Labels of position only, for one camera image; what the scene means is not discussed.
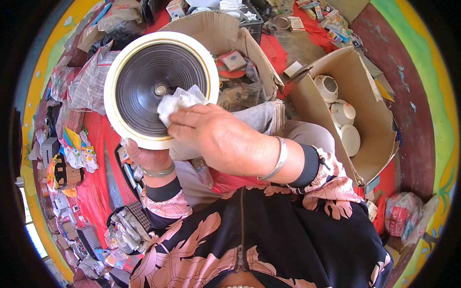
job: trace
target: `white tissue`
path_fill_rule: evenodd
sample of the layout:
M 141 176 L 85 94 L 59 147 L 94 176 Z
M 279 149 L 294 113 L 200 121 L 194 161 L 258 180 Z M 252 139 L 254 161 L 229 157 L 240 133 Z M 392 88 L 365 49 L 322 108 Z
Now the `white tissue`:
M 206 105 L 208 103 L 203 93 L 193 85 L 189 90 L 184 90 L 180 87 L 176 88 L 173 95 L 165 95 L 159 103 L 157 113 L 159 119 L 165 124 L 166 127 L 171 125 L 170 115 L 177 112 L 180 108 L 189 108 L 195 104 Z

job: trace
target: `left hand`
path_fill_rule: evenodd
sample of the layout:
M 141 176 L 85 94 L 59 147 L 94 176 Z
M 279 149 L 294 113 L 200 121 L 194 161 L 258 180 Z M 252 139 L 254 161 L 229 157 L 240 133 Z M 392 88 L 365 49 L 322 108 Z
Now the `left hand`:
M 126 152 L 131 161 L 147 170 L 161 171 L 171 166 L 170 150 L 148 150 L 139 148 L 133 139 L 126 139 Z

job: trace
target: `silver bangle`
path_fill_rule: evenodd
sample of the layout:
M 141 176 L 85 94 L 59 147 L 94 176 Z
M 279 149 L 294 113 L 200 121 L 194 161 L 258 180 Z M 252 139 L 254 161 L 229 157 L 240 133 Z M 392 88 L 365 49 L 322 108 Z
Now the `silver bangle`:
M 275 176 L 280 171 L 280 168 L 285 163 L 285 160 L 287 159 L 287 144 L 285 143 L 285 140 L 282 137 L 278 137 L 278 140 L 280 141 L 280 156 L 278 157 L 277 164 L 275 165 L 275 168 L 272 170 L 272 172 L 269 173 L 266 177 L 258 177 L 258 180 L 267 180 Z
M 161 178 L 161 177 L 165 177 L 173 173 L 175 165 L 174 165 L 174 162 L 172 161 L 170 167 L 168 167 L 165 170 L 161 170 L 161 171 L 147 170 L 146 168 L 142 166 L 140 167 L 141 167 L 142 172 L 146 174 L 147 176 L 153 177 L 153 178 Z

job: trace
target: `hand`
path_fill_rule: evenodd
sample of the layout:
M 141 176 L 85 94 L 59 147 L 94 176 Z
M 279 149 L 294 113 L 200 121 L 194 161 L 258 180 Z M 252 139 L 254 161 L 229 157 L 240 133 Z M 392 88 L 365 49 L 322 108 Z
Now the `hand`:
M 126 140 L 126 152 L 131 161 L 147 170 L 161 171 L 171 165 L 170 150 L 148 150 L 139 148 L 133 139 Z
M 219 106 L 194 105 L 170 115 L 170 120 L 168 133 L 220 172 L 267 176 L 277 163 L 278 139 L 251 129 Z

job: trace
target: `zipper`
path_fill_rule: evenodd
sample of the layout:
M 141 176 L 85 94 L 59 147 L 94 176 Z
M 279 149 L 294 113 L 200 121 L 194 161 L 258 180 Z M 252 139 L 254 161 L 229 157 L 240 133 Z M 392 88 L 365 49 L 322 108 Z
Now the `zipper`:
M 243 269 L 245 271 L 245 258 L 243 257 L 243 244 L 244 244 L 244 222 L 243 222 L 243 187 L 240 189 L 240 245 L 237 246 L 237 265 L 234 269 L 234 273 Z

